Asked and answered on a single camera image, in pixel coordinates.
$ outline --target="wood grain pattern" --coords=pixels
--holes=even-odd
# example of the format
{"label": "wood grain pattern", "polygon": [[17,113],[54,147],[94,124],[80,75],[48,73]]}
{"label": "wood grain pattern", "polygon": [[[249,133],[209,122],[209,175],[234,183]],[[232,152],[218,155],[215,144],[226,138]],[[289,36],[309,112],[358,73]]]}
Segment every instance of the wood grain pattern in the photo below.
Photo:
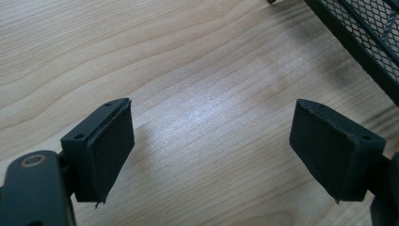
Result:
{"label": "wood grain pattern", "polygon": [[370,225],[288,143],[295,100],[399,146],[399,111],[301,0],[1,1],[0,182],[98,105],[133,100],[136,146],[78,225]]}

